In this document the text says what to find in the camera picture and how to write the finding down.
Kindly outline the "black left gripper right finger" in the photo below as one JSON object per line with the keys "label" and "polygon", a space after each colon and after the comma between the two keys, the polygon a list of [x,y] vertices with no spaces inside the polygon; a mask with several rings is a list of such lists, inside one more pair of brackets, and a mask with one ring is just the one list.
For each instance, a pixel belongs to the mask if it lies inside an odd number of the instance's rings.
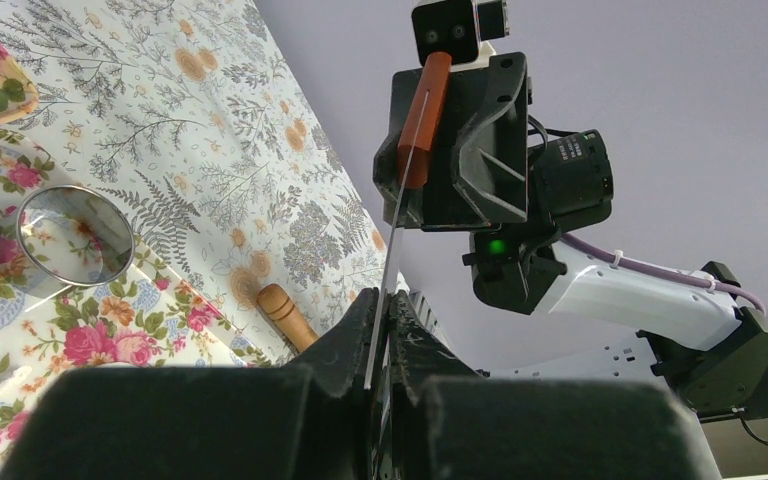
{"label": "black left gripper right finger", "polygon": [[716,479],[696,419],[637,381],[485,378],[405,294],[387,308],[390,455],[399,479]]}

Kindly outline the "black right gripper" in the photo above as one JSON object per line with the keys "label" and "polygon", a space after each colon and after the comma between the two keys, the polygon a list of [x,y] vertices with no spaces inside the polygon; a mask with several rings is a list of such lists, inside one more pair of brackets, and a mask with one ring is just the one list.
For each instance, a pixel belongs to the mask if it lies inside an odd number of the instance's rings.
{"label": "black right gripper", "polygon": [[[528,219],[527,59],[494,55],[482,69],[398,71],[373,183],[388,225],[475,229]],[[597,130],[528,149],[530,199],[562,232],[612,213],[614,178]]]}

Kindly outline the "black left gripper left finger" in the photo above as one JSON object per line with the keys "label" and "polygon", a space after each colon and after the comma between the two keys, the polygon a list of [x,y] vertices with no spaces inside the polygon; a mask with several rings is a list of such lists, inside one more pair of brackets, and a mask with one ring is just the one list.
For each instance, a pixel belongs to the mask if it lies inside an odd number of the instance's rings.
{"label": "black left gripper left finger", "polygon": [[281,367],[95,367],[40,398],[1,479],[368,479],[379,293]]}

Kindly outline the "red handled metal scraper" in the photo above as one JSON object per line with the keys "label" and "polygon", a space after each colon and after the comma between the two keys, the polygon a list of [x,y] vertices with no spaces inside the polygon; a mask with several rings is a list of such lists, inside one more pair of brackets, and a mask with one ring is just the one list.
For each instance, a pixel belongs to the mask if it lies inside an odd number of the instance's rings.
{"label": "red handled metal scraper", "polygon": [[385,349],[384,314],[387,296],[397,285],[397,263],[401,230],[408,211],[410,193],[423,187],[429,177],[432,150],[448,88],[451,59],[443,52],[433,54],[423,66],[410,109],[396,146],[398,193],[382,284],[376,305],[372,341],[364,375],[363,388],[370,391],[379,370],[378,354]]}

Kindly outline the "wooden dough roller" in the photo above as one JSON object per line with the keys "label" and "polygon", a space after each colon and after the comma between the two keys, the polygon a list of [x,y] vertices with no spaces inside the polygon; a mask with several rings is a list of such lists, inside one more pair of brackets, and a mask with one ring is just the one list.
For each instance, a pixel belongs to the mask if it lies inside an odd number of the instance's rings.
{"label": "wooden dough roller", "polygon": [[256,301],[264,314],[299,353],[307,350],[319,339],[306,317],[280,285],[272,283],[264,286],[258,292]]}

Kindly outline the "round metal dough cutter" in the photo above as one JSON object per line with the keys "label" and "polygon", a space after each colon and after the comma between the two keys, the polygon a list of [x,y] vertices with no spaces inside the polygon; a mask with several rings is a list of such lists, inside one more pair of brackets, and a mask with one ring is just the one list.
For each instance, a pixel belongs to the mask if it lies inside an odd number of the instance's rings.
{"label": "round metal dough cutter", "polygon": [[31,265],[64,285],[96,287],[131,267],[136,235],[125,214],[84,186],[39,189],[19,205],[16,240]]}

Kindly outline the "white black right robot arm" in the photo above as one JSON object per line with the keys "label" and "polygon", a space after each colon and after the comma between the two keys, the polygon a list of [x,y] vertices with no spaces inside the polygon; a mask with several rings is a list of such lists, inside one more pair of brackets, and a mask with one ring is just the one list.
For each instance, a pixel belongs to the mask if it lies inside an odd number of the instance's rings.
{"label": "white black right robot arm", "polygon": [[654,381],[704,422],[768,418],[759,299],[722,263],[667,268],[577,238],[611,214],[608,152],[594,129],[544,127],[528,113],[531,93],[522,53],[456,71],[437,52],[394,74],[389,131],[373,166],[391,228],[383,291],[396,286],[404,231],[466,232],[462,261],[482,303],[635,332],[601,353],[544,363],[535,377]]}

